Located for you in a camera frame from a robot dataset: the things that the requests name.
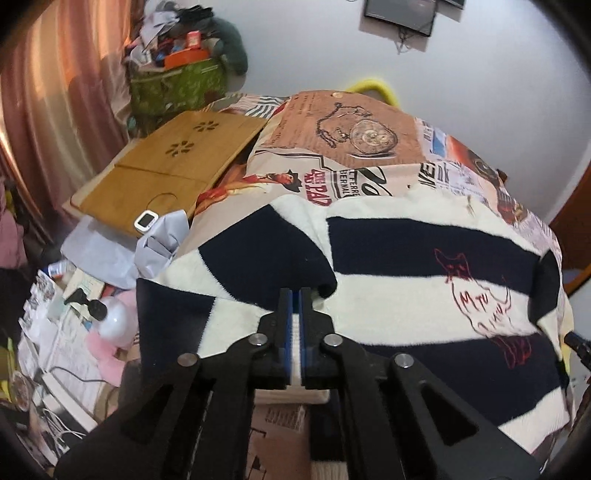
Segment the green bag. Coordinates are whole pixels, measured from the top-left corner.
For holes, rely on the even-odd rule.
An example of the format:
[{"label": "green bag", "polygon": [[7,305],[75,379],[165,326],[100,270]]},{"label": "green bag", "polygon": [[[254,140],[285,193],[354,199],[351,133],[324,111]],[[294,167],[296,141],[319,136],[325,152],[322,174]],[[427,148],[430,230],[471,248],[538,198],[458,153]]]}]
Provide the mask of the green bag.
[{"label": "green bag", "polygon": [[190,63],[164,73],[130,78],[131,108],[145,135],[186,110],[199,110],[226,95],[226,73],[215,60]]}]

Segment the small white device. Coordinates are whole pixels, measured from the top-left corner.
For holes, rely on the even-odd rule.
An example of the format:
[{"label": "small white device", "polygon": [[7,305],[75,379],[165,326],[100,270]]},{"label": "small white device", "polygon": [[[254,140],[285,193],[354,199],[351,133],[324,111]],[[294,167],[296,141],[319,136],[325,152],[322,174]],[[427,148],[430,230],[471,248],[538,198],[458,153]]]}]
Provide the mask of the small white device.
[{"label": "small white device", "polygon": [[138,232],[147,233],[148,230],[152,228],[152,226],[158,220],[158,214],[153,212],[152,210],[146,210],[142,213],[139,217],[136,218],[134,222],[134,227]]}]

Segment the striped blanket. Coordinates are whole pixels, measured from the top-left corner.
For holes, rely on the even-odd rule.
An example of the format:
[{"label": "striped blanket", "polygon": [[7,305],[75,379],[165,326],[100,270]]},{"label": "striped blanket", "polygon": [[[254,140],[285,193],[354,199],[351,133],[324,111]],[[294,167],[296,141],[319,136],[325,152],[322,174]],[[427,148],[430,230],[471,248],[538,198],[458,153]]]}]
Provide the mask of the striped blanket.
[{"label": "striped blanket", "polygon": [[527,451],[568,422],[554,255],[484,205],[422,185],[328,208],[282,196],[138,283],[144,374],[225,351],[280,288],[305,286],[337,332],[415,355]]}]

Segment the curtain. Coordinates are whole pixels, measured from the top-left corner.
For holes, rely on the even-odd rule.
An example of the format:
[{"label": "curtain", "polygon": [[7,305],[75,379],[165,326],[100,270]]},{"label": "curtain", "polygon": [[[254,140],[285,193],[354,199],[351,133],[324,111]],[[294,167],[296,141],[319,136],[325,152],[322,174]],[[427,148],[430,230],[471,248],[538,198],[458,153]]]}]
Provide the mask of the curtain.
[{"label": "curtain", "polygon": [[0,166],[48,239],[67,229],[61,204],[128,142],[131,1],[54,1],[0,76]]}]

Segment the wooden tray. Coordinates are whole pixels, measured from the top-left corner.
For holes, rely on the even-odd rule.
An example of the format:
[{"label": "wooden tray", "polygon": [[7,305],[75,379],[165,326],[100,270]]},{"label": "wooden tray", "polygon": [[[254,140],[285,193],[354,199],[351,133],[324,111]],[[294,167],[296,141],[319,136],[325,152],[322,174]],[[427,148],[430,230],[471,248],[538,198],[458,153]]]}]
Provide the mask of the wooden tray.
[{"label": "wooden tray", "polygon": [[133,236],[145,210],[185,210],[214,186],[267,120],[229,113],[184,112],[124,156],[80,210]]}]

